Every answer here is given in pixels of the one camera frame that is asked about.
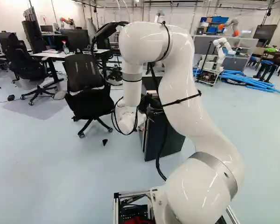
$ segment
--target chair backrest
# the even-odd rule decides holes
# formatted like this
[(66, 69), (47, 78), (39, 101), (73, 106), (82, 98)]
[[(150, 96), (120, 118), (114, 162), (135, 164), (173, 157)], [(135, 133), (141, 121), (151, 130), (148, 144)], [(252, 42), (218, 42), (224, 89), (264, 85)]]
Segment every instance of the chair backrest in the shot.
[(98, 71), (93, 55), (67, 56), (64, 67), (68, 77), (68, 91), (78, 92), (105, 85), (105, 80)]
[(10, 35), (8, 38), (5, 55), (10, 61), (10, 70), (22, 79), (34, 81), (47, 76), (44, 67), (33, 60), (27, 52), (26, 46), (23, 46), (15, 35)]

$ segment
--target blue box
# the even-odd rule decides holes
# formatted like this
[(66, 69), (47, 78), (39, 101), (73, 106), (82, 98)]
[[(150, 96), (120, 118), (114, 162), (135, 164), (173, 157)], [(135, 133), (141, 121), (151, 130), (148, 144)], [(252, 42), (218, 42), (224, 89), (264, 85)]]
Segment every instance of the blue box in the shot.
[(208, 33), (216, 33), (218, 31), (218, 27), (208, 27), (207, 32)]
[(200, 22), (206, 22), (206, 17), (201, 17)]
[(228, 21), (229, 17), (222, 17), (222, 16), (214, 16), (211, 21), (212, 22), (221, 22), (226, 23)]

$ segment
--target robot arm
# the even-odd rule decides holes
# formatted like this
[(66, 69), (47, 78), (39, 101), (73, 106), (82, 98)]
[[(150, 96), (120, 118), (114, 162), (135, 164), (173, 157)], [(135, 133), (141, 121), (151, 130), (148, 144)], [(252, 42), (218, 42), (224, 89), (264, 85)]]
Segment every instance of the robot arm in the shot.
[(155, 15), (154, 17), (154, 22), (163, 22), (164, 21), (164, 12), (162, 10), (158, 11), (157, 12), (157, 15)]
[[(119, 48), (124, 58), (126, 106), (135, 107), (140, 102), (145, 62), (162, 60), (165, 64), (159, 85), (163, 105), (198, 94), (192, 74), (194, 43), (186, 30), (159, 23), (133, 22), (120, 32)], [(212, 122), (200, 97), (164, 106), (164, 112), (172, 127), (196, 146), (196, 152), (164, 185), (168, 206), (183, 224), (214, 224), (243, 181), (243, 160)]]
[(75, 28), (75, 22), (73, 19), (65, 19), (65, 18), (60, 18), (60, 23), (61, 23), (61, 28), (64, 28), (64, 23), (69, 24), (71, 27)]
[(233, 35), (232, 36), (238, 36), (239, 35), (238, 19), (237, 18), (229, 20), (225, 24), (220, 24), (218, 28), (219, 28), (219, 30), (221, 30), (224, 27), (228, 27), (228, 26), (231, 26), (231, 28), (233, 30)]
[(228, 54), (230, 55), (234, 55), (235, 51), (232, 50), (230, 44), (227, 42), (227, 39), (225, 37), (214, 40), (213, 44), (216, 46), (219, 57), (217, 60), (217, 70), (221, 72), (223, 71), (223, 67), (221, 65), (225, 59), (225, 54), (223, 52), (222, 47), (225, 47), (228, 50)]

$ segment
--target black strap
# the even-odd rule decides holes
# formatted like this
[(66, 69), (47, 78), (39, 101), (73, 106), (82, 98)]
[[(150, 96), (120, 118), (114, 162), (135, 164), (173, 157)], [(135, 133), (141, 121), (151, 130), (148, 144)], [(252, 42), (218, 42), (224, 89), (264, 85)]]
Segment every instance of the black strap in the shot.
[(167, 54), (168, 51), (169, 51), (169, 47), (170, 47), (170, 33), (169, 33), (168, 28), (166, 27), (166, 22), (163, 21), (161, 24), (166, 28), (167, 33), (168, 33), (168, 46), (167, 46), (167, 49), (166, 49), (165, 53), (163, 54), (163, 57), (162, 57), (159, 61), (161, 61), (161, 60), (166, 56), (166, 54)]
[(200, 96), (201, 96), (201, 92), (200, 92), (200, 90), (198, 90), (198, 93), (196, 95), (193, 95), (193, 96), (190, 96), (190, 97), (186, 97), (184, 99), (177, 99), (176, 101), (173, 101), (173, 102), (168, 103), (168, 104), (164, 104), (162, 106), (165, 107), (165, 106), (170, 106), (170, 105), (173, 105), (173, 104), (179, 104), (179, 103), (181, 103), (183, 101), (186, 101), (188, 99), (192, 99), (192, 98), (200, 97)]
[(139, 80), (134, 80), (134, 81), (128, 81), (128, 80), (125, 80), (124, 78), (122, 78), (122, 80), (123, 80), (123, 81), (126, 81), (126, 82), (128, 82), (128, 83), (136, 83), (136, 82), (140, 82), (140, 81), (142, 80), (142, 78), (139, 79)]

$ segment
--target black office chair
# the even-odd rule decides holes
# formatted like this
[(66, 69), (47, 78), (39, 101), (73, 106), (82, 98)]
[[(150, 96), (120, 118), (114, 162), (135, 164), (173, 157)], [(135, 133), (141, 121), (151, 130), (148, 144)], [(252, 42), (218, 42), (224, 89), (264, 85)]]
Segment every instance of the black office chair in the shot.
[(30, 99), (29, 105), (34, 105), (34, 100), (42, 94), (48, 94), (54, 97), (54, 93), (48, 92), (48, 90), (58, 90), (56, 86), (54, 87), (44, 87), (41, 88), (41, 84), (45, 78), (49, 75), (45, 70), (45, 67), (37, 60), (34, 60), (30, 54), (27, 52), (26, 47), (19, 44), (17, 37), (11, 34), (8, 38), (8, 44), (5, 50), (6, 58), (9, 60), (9, 68), (14, 72), (16, 79), (19, 81), (21, 79), (29, 80), (29, 83), (36, 85), (36, 90), (31, 91), (26, 94), (21, 95), (21, 99), (25, 99), (26, 96), (34, 94)]
[(93, 55), (76, 54), (65, 58), (64, 67), (68, 77), (68, 89), (65, 100), (74, 112), (74, 121), (88, 120), (78, 132), (84, 138), (84, 131), (93, 120), (97, 120), (109, 132), (113, 128), (106, 125), (99, 117), (110, 114), (114, 102), (110, 97), (110, 84), (100, 75)]

